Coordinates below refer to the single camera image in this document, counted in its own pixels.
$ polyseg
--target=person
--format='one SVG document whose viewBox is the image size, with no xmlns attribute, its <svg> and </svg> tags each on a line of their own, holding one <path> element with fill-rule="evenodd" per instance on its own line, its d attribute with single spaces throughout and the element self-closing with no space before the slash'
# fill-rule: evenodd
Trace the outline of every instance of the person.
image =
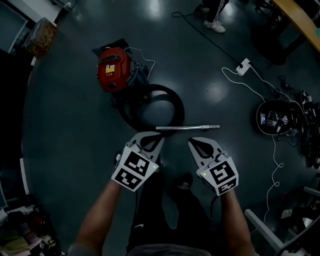
<svg viewBox="0 0 320 256">
<path fill-rule="evenodd" d="M 226 32 L 222 23 L 218 21 L 218 17 L 228 2 L 229 0 L 202 0 L 201 11 L 207 14 L 206 20 L 203 22 L 206 28 L 220 34 Z"/>
<path fill-rule="evenodd" d="M 170 229 L 162 208 L 163 176 L 153 173 L 144 183 L 137 213 L 126 248 L 128 256 L 210 256 L 214 251 L 211 222 L 190 187 L 193 177 L 184 174 L 176 180 L 171 198 L 179 218 L 176 229 Z M 122 186 L 110 180 L 87 213 L 68 256 L 100 256 L 111 227 Z M 222 226 L 229 254 L 254 256 L 245 216 L 234 190 L 221 196 Z"/>
</svg>

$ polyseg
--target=label on vacuum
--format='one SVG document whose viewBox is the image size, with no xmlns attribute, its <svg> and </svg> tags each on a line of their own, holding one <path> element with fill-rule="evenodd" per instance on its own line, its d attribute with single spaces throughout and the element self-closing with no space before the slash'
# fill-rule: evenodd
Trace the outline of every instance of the label on vacuum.
<svg viewBox="0 0 320 256">
<path fill-rule="evenodd" d="M 106 65 L 105 66 L 105 72 L 110 73 L 115 71 L 115 65 Z"/>
</svg>

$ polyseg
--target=black shoe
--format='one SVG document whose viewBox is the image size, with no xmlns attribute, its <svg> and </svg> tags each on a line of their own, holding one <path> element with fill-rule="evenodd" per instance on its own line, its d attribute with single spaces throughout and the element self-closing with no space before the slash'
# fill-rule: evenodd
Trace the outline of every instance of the black shoe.
<svg viewBox="0 0 320 256">
<path fill-rule="evenodd" d="M 172 200 L 177 202 L 180 197 L 186 195 L 186 192 L 190 192 L 190 187 L 193 181 L 194 178 L 191 173 L 185 173 L 181 177 L 177 178 L 174 182 L 174 187 L 172 190 Z"/>
</svg>

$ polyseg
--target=black trousers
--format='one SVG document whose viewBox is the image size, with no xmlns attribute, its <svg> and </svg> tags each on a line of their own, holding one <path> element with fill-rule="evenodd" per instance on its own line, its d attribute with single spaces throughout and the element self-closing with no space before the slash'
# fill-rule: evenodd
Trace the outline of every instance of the black trousers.
<svg viewBox="0 0 320 256">
<path fill-rule="evenodd" d="M 133 220 L 127 252 L 139 245 L 174 244 L 211 252 L 211 223 L 190 190 L 176 200 L 179 218 L 171 229 L 162 208 L 162 175 L 154 173 L 144 183 Z"/>
<path fill-rule="evenodd" d="M 202 0 L 202 6 L 204 8 L 210 8 L 206 20 L 208 22 L 216 21 L 228 2 L 229 0 Z"/>
</svg>

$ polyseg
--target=black hose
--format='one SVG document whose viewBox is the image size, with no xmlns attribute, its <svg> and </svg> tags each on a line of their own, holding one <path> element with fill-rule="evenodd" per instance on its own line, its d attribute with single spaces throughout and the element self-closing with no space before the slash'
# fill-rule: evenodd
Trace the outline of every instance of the black hose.
<svg viewBox="0 0 320 256">
<path fill-rule="evenodd" d="M 174 105 L 174 115 L 168 126 L 182 126 L 185 119 L 185 108 L 180 97 L 173 90 L 160 84 L 150 84 L 143 88 L 135 88 L 130 91 L 130 94 L 128 93 L 129 96 L 125 100 L 118 98 L 117 108 L 122 118 L 128 123 L 128 125 L 138 132 L 156 131 L 155 126 L 144 123 L 138 115 L 138 107 L 141 102 L 144 101 L 146 95 L 154 91 L 167 93 L 170 98 L 170 102 Z M 129 104 L 131 118 L 125 111 L 125 105 L 127 102 Z M 165 136 L 169 136 L 175 131 L 170 130 L 159 132 L 163 133 Z"/>
</svg>

